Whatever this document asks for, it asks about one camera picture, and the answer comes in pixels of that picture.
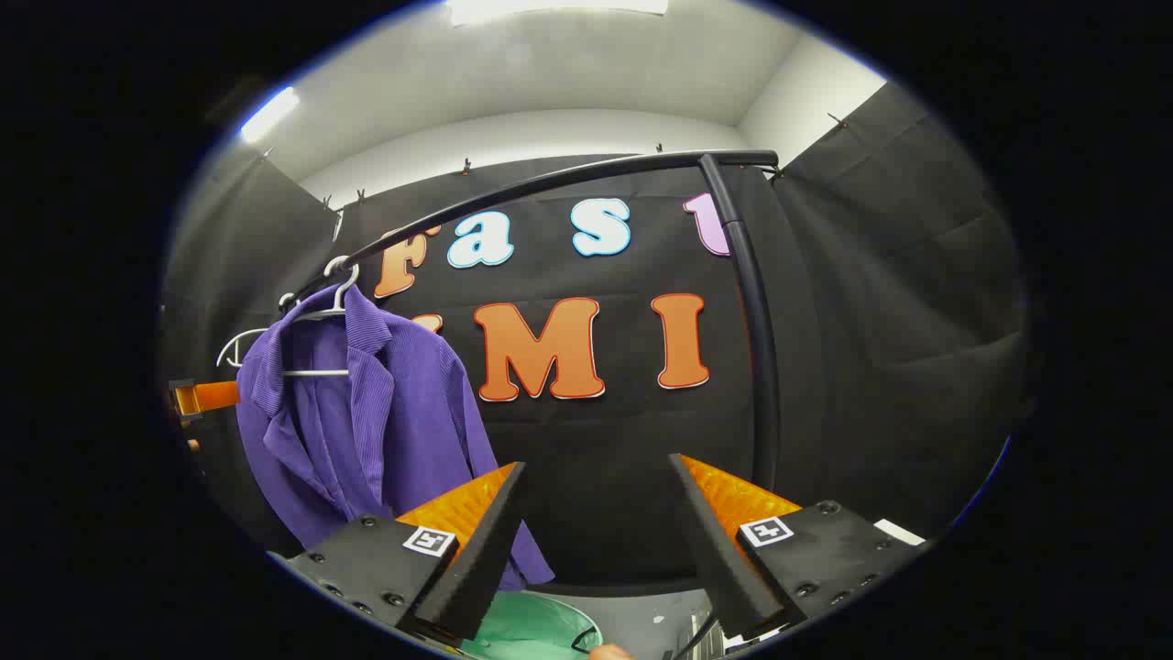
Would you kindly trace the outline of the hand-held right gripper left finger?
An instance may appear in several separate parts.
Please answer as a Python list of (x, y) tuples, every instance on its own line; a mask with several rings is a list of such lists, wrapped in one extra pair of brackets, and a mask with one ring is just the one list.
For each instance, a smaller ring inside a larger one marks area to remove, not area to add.
[(499, 593), (527, 477), (514, 461), (398, 518), (362, 515), (280, 569), (379, 631), (456, 646), (477, 635)]

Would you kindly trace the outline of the black backdrop cloth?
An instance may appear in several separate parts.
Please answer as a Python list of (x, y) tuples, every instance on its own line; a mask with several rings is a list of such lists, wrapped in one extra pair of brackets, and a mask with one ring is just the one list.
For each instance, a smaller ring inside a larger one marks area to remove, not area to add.
[[(334, 256), (386, 230), (597, 156), (545, 156), (440, 173), (353, 200), (341, 215), (251, 148), (201, 177), (164, 287), (163, 376), (230, 380), (230, 336), (278, 318), (278, 300)], [(765, 280), (777, 345), (781, 445), (774, 489), (841, 501), (872, 520), (942, 535), (964, 513), (1029, 408), (1029, 297), (1001, 196), (941, 120), (887, 84), (771, 179), (724, 171)], [(534, 335), (554, 305), (598, 302), (594, 400), (481, 401), (499, 461), (524, 461), (527, 523), (551, 590), (612, 596), (682, 588), (669, 454), (750, 478), (751, 375), (735, 271), (696, 232), (696, 169), (611, 177), (503, 205), (511, 260), (450, 268), (454, 229), (423, 266), (392, 256), (411, 288), (400, 317), (439, 314), (472, 388), (486, 376), (480, 306), (509, 302)]]

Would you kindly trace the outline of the purple corduroy shirt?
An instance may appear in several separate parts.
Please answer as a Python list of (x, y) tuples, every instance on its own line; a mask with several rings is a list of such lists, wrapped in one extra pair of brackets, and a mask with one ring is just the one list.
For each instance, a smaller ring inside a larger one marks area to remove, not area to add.
[[(362, 515), (394, 518), (499, 468), (465, 365), (436, 333), (352, 287), (323, 290), (251, 343), (237, 372), (240, 442), (267, 505), (312, 547)], [(350, 370), (285, 377), (282, 370)]]

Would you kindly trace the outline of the black metal clothes rack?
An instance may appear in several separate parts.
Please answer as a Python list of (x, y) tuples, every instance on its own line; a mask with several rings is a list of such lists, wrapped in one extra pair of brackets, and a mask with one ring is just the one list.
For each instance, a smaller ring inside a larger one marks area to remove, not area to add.
[(753, 437), (751, 438), (751, 483), (772, 492), (777, 485), (777, 463), (780, 454), (781, 429), (780, 377), (775, 332), (769, 313), (768, 295), (760, 271), (750, 227), (730, 192), (725, 179), (726, 166), (751, 169), (775, 169), (779, 156), (773, 150), (700, 149), (669, 151), (669, 154), (644, 154), (621, 156), (621, 158), (595, 161), (510, 181), (499, 188), (488, 189), (423, 215), (419, 220), (407, 223), (389, 231), (362, 249), (344, 256), (339, 266), (353, 268), (368, 256), (374, 256), (394, 243), (406, 241), (423, 231), (462, 220), (462, 218), (486, 212), (495, 206), (511, 204), (536, 193), (545, 193), (558, 188), (582, 184), (610, 177), (630, 176), (674, 169), (696, 169), (716, 197), (718, 226), (728, 240), (730, 263), (735, 268), (739, 304), (747, 334), (751, 370), (751, 413), (753, 413)]

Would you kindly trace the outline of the white plastic hanger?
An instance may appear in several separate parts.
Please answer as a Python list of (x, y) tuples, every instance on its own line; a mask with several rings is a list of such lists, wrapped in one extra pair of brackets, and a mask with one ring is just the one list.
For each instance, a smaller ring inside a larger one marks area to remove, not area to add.
[(270, 325), (280, 321), (282, 317), (285, 317), (285, 314), (287, 314), (290, 309), (293, 309), (294, 306), (297, 306), (299, 302), (301, 302), (301, 298), (294, 295), (293, 292), (286, 292), (285, 295), (282, 295), (280, 300), (278, 301), (274, 321), (269, 322), (267, 325), (264, 325), (262, 327), (253, 327), (253, 329), (243, 331), (243, 333), (233, 335), (231, 339), (229, 339), (226, 343), (224, 343), (222, 349), (218, 352), (218, 355), (213, 360), (213, 365), (216, 365), (217, 367), (221, 367), (221, 365), (230, 365), (230, 367), (239, 369), (243, 362), (244, 352), (246, 352), (243, 349), (243, 343), (245, 343), (246, 341), (255, 341), (257, 336), (262, 336), (265, 333), (267, 333)]
[[(339, 258), (332, 259), (326, 264), (326, 267), (323, 268), (323, 275), (326, 275), (327, 279), (330, 275), (335, 275), (335, 272), (339, 271), (344, 266), (344, 264), (347, 263), (347, 260), (348, 258), (345, 258), (345, 256), (339, 256)], [(330, 306), (330, 308), (326, 309), (319, 309), (319, 312), (310, 312), (301, 314), (301, 317), (296, 318), (296, 322), (317, 322), (317, 321), (323, 321), (323, 319), (327, 318), (345, 317), (346, 314), (345, 295), (348, 292), (348, 290), (351, 290), (353, 285), (355, 285), (357, 277), (359, 275), (360, 275), (360, 267), (351, 266), (348, 279), (344, 280), (344, 283), (339, 284), (338, 287), (335, 287), (334, 290), (334, 302), (332, 302), (332, 306)], [(296, 377), (296, 379), (347, 377), (348, 375), (350, 370), (346, 370), (346, 368), (340, 368), (339, 370), (282, 370), (282, 376)]]

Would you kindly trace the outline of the green laundry hamper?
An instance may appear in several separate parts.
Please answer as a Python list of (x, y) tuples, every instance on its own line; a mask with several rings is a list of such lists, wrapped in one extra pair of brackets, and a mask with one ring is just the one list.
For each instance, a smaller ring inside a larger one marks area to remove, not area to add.
[(579, 608), (524, 590), (500, 590), (477, 635), (460, 652), (476, 660), (589, 660), (605, 642)]

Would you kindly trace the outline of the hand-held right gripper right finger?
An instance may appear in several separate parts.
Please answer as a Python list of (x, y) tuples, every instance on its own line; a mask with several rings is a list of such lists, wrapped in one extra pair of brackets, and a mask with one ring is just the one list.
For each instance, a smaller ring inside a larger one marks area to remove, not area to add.
[(732, 637), (828, 617), (927, 547), (838, 501), (800, 506), (691, 456), (671, 454), (667, 464), (696, 574)]

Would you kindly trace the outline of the long ceiling light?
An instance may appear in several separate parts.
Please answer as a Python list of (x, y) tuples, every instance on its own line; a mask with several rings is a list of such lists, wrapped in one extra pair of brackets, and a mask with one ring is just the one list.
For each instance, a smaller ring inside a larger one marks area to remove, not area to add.
[(445, 0), (454, 27), (548, 11), (619, 11), (663, 16), (669, 5), (670, 0)]
[(240, 140), (248, 145), (256, 145), (266, 138), (267, 134), (289, 117), (290, 113), (293, 113), (298, 106), (299, 96), (292, 86), (277, 91), (240, 125)]

